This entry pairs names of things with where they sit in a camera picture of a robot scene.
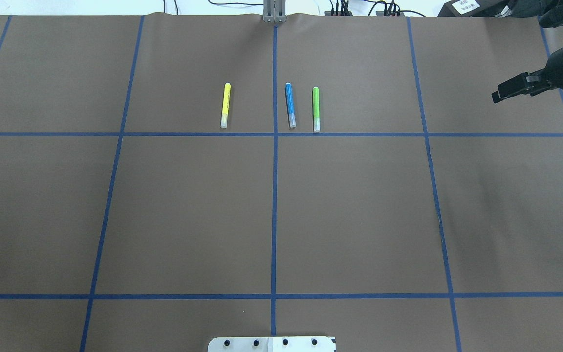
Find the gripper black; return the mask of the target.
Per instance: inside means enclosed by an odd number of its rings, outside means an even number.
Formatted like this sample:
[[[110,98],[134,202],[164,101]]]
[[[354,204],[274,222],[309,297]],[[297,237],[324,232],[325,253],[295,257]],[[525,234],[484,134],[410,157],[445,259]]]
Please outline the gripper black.
[[[541,78],[545,83],[543,87],[541,87]],[[551,54],[541,77],[538,74],[517,74],[499,84],[497,91],[494,91],[491,97],[493,103],[499,103],[521,94],[532,95],[539,90],[545,92],[555,89],[563,90],[563,47]]]

